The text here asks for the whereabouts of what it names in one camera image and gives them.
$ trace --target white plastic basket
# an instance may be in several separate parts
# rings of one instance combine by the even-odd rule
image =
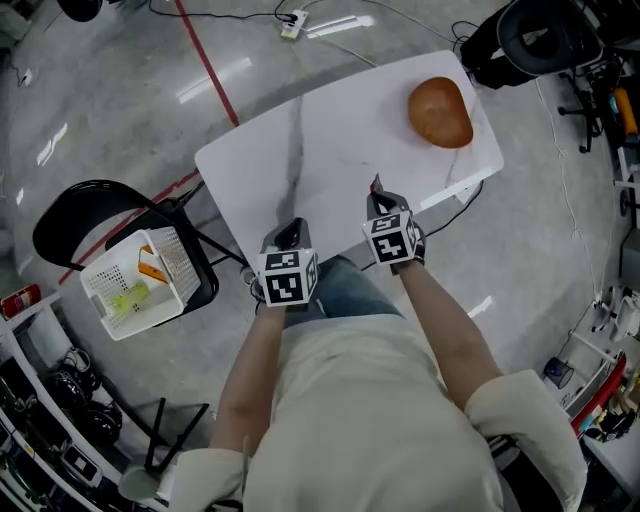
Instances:
[[[167,284],[138,271],[140,249],[149,245]],[[180,315],[200,286],[175,228],[139,230],[92,262],[80,273],[80,282],[100,321],[114,340],[121,340]],[[149,296],[123,315],[108,314],[113,298],[144,283]]]

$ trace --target red bottle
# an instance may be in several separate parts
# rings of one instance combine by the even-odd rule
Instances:
[[[30,284],[0,302],[2,316],[8,320],[16,316],[20,311],[33,306],[36,302],[40,302],[40,299],[42,299],[40,287],[37,284]]]

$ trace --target white shirt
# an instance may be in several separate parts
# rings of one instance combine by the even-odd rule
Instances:
[[[534,372],[486,383],[463,413],[403,318],[309,322],[285,331],[272,424],[244,495],[242,454],[194,450],[178,460],[170,510],[221,498],[249,512],[503,510],[485,439],[500,434],[526,448],[564,510],[577,510],[586,465]]]

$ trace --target sleeve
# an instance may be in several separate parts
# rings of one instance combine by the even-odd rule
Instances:
[[[180,455],[169,511],[203,512],[214,504],[242,510],[242,461],[240,452],[212,448]]]
[[[505,510],[575,512],[587,465],[569,418],[532,370],[493,379],[465,407],[473,427],[489,440]]]

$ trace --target white table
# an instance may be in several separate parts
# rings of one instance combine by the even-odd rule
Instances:
[[[470,113],[474,138],[462,149],[432,146],[409,124],[409,94],[436,76],[458,84]],[[364,241],[366,196],[376,173],[386,190],[407,198],[415,214],[504,165],[489,120],[450,51],[311,91],[220,137],[195,159],[254,268],[265,235],[294,212],[309,223],[320,260]]]

